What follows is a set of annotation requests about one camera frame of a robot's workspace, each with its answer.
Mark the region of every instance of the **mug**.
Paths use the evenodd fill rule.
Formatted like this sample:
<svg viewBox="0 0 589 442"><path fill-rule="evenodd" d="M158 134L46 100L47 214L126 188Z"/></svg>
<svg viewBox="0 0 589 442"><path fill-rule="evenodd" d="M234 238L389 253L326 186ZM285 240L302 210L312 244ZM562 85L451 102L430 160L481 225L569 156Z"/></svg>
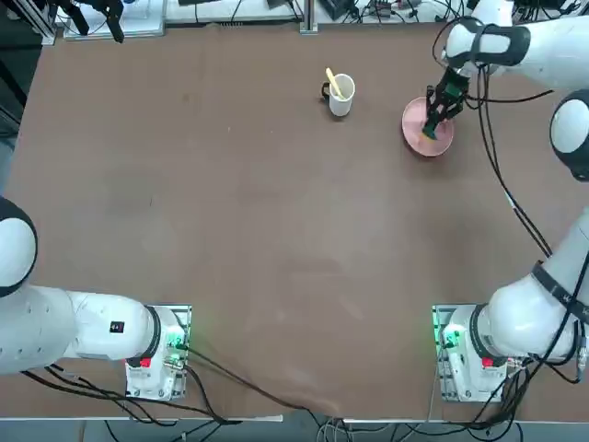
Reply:
<svg viewBox="0 0 589 442"><path fill-rule="evenodd" d="M337 74L335 80L340 87L343 99L336 95L333 86L329 81L323 83L323 86L321 87L321 95L325 101L329 102L329 109L333 115L336 117L345 117L352 107L353 96L356 93L356 85L353 83L352 78L345 74Z"/></svg>

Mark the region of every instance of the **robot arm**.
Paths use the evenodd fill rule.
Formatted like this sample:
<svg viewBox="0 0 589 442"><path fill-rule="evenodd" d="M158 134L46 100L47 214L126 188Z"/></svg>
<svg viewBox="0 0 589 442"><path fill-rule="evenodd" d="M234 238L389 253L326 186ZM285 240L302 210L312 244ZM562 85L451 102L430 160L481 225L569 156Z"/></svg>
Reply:
<svg viewBox="0 0 589 442"><path fill-rule="evenodd" d="M447 69L428 87L423 133L462 111L469 79L481 65L498 66L553 88L572 90L550 122L550 142L577 180L589 178L589 17L566 17L512 26L513 3L480 0L472 17L452 28L445 45ZM554 254L532 272L497 290L488 304L460 306L445 327L443 341L461 401L486 401L506 376L509 357L544 355L571 302L589 252L589 212L571 228ZM589 282L581 286L576 310L550 354L562 360L572 352L584 366L574 323L589 323Z"/></svg>
<svg viewBox="0 0 589 442"><path fill-rule="evenodd" d="M469 79L482 64L490 65L491 71L502 66L547 87L575 90L589 86L589 17L512 26L513 5L506 0L480 0L472 16L462 17L454 25L445 45L445 75L436 87L428 87L425 135L435 138L437 124L462 111ZM567 115L559 115L554 121L561 127L552 127L552 132L567 133L575 127L579 135L585 129L589 131L589 108L579 103L575 107L588 109L587 118L580 118L577 112L563 112ZM570 121L572 113L576 115ZM572 141L563 137L555 141L560 142L555 143L557 154L579 147L574 142L573 146L562 145Z"/></svg>
<svg viewBox="0 0 589 442"><path fill-rule="evenodd" d="M124 360L133 396L183 394L188 331L171 308L26 283L37 259L30 218L0 197L0 375L62 357Z"/></svg>

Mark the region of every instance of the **table surface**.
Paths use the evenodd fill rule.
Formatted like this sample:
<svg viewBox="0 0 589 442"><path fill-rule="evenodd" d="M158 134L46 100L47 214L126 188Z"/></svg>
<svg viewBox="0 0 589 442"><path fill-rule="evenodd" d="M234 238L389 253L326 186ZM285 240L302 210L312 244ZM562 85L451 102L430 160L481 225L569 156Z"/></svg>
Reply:
<svg viewBox="0 0 589 442"><path fill-rule="evenodd" d="M190 303L191 344L275 395L330 415L424 419L432 305L487 301L540 258L475 112L436 160L401 140L405 105L441 77L438 29L176 29L43 49L6 193L39 230L32 282ZM357 86L339 122L319 100L327 64ZM497 98L539 90L491 84ZM505 180L552 244L587 203L549 147L558 99L491 106ZM120 363L67 366L124 390ZM220 414L283 411L199 369ZM519 419L589 421L587 384L541 375ZM0 390L2 416L120 415L18 375ZM185 403L202 405L194 387ZM478 408L436 394L433 419Z"/></svg>

